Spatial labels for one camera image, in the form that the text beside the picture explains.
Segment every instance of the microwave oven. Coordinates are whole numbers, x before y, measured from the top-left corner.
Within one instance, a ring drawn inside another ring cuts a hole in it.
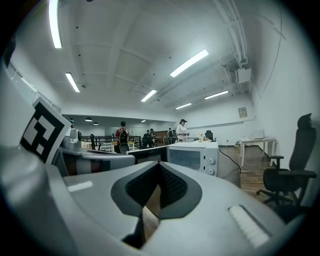
[[[167,162],[217,176],[217,142],[178,142],[167,146]]]

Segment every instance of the wooden floor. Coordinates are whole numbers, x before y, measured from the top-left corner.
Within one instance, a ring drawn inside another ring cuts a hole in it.
[[[238,147],[220,147],[220,150],[228,154],[237,155],[238,164],[241,163],[240,148]],[[241,189],[263,202],[268,197],[264,194],[256,195],[256,191],[265,190],[263,182],[264,170],[270,167],[270,158],[265,154],[262,158],[262,150],[257,146],[250,146],[245,148],[244,166],[241,168],[240,183]],[[271,203],[268,206],[273,209],[274,205]],[[159,226],[158,218],[152,214],[148,208],[143,208],[143,224],[144,224],[144,236],[148,240]]]

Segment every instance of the white table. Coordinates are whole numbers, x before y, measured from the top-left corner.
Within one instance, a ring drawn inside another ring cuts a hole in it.
[[[263,143],[263,149],[262,149],[262,157],[265,156],[265,146],[266,142],[272,142],[272,153],[271,155],[275,154],[275,143],[276,139],[273,137],[265,137],[265,138],[248,138],[248,137],[242,137],[240,139],[240,157],[241,159],[241,167],[244,167],[245,162],[245,146],[246,144],[251,143]]]

